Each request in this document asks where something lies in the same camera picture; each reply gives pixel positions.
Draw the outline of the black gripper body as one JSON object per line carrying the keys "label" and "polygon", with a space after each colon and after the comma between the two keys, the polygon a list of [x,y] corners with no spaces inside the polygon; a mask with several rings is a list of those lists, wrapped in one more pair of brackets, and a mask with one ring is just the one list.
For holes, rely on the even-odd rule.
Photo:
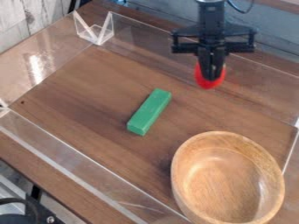
{"label": "black gripper body", "polygon": [[197,48],[213,50],[224,47],[225,54],[252,53],[255,51],[256,30],[248,26],[225,23],[223,28],[208,31],[197,24],[173,29],[172,53],[197,53]]}

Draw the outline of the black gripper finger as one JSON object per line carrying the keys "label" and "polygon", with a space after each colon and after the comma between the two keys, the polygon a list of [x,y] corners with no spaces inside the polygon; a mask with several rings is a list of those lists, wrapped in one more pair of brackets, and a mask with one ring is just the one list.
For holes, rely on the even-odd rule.
{"label": "black gripper finger", "polygon": [[225,63],[225,48],[217,47],[212,51],[212,79],[217,80],[221,76],[221,71]]}
{"label": "black gripper finger", "polygon": [[205,80],[212,78],[212,69],[211,69],[211,50],[205,47],[197,49],[197,59],[200,63],[201,76]]}

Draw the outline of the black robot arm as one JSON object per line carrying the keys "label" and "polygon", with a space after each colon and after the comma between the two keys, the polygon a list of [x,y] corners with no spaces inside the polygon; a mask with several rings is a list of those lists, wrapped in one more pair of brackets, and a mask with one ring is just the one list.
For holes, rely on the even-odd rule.
{"label": "black robot arm", "polygon": [[172,53],[190,53],[196,56],[194,80],[204,88],[219,85],[225,76],[225,57],[229,53],[255,51],[253,28],[225,21],[225,4],[237,12],[241,10],[229,0],[194,0],[198,8],[193,26],[173,29]]}

